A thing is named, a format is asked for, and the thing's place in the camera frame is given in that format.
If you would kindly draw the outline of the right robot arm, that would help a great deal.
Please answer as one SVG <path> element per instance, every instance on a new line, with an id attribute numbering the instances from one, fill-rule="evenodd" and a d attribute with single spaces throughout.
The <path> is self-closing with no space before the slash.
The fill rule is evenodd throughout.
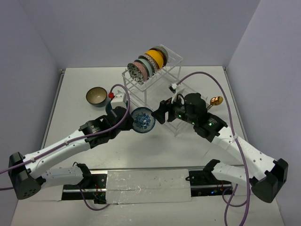
<path id="1" fill-rule="evenodd" d="M 212 144 L 218 145 L 239 160 L 247 170 L 211 160 L 205 167 L 204 178 L 209 184 L 218 180 L 237 185 L 249 185 L 260 200 L 271 203 L 287 180 L 288 163 L 265 155 L 232 132 L 232 128 L 218 116 L 210 113 L 199 93 L 181 94 L 162 100 L 151 115 L 164 124 L 179 119 L 193 126 L 194 131 Z"/>

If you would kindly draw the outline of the light green ceramic bowl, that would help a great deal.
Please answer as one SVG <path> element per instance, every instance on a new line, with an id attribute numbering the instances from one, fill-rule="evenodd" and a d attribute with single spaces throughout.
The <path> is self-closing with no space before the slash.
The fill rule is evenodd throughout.
<path id="1" fill-rule="evenodd" d="M 154 74 L 154 67 L 153 67 L 151 61 L 145 56 L 139 56 L 138 60 L 141 61 L 142 63 L 144 63 L 144 65 L 148 69 L 149 77 L 152 77 Z"/>

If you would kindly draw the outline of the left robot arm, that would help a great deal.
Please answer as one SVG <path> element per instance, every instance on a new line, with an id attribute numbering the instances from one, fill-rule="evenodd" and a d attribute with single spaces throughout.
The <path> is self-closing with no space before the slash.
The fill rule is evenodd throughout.
<path id="1" fill-rule="evenodd" d="M 129 111 L 119 106 L 106 115 L 87 121 L 71 135 L 51 146 L 27 155 L 19 152 L 12 154 L 8 175 L 17 199 L 27 199 L 41 189 L 52 186 L 88 187 L 92 182 L 92 174 L 87 165 L 78 163 L 65 169 L 53 167 L 80 152 L 107 143 L 121 131 L 133 129 L 133 123 Z"/>

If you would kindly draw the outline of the yellow bowl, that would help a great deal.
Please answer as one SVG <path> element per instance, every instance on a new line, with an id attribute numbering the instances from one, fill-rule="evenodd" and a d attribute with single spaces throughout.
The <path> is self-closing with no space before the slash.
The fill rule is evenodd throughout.
<path id="1" fill-rule="evenodd" d="M 155 60 L 155 62 L 157 63 L 158 68 L 160 70 L 162 69 L 163 64 L 164 64 L 164 58 L 163 58 L 163 55 L 158 50 L 151 49 L 151 50 L 146 51 L 145 54 L 152 57 Z"/>

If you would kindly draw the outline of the red patterned white bowl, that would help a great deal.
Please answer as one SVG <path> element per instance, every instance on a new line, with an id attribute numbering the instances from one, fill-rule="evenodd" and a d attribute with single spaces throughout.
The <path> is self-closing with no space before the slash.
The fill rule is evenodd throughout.
<path id="1" fill-rule="evenodd" d="M 151 65 L 154 69 L 154 73 L 157 73 L 157 71 L 159 70 L 159 66 L 158 66 L 157 62 L 155 61 L 155 59 L 146 53 L 143 56 L 146 57 L 150 61 Z"/>

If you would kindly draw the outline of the pink patterned bowl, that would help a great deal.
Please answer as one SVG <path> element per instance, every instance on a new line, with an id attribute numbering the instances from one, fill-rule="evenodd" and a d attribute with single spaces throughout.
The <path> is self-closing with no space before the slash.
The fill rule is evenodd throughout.
<path id="1" fill-rule="evenodd" d="M 141 60 L 138 60 L 138 59 L 135 60 L 134 63 L 137 66 L 137 68 L 141 71 L 141 73 L 143 75 L 143 80 L 147 81 L 149 78 L 149 71 L 148 71 L 148 68 L 146 67 L 146 65 Z"/>

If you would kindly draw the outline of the leaf patterned bowl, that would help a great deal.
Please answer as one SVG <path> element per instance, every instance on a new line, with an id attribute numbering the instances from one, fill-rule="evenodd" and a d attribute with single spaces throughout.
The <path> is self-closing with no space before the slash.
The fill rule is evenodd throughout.
<path id="1" fill-rule="evenodd" d="M 134 62 L 127 65 L 130 77 L 137 82 L 139 85 L 144 84 L 143 75 L 141 71 L 137 68 Z"/>

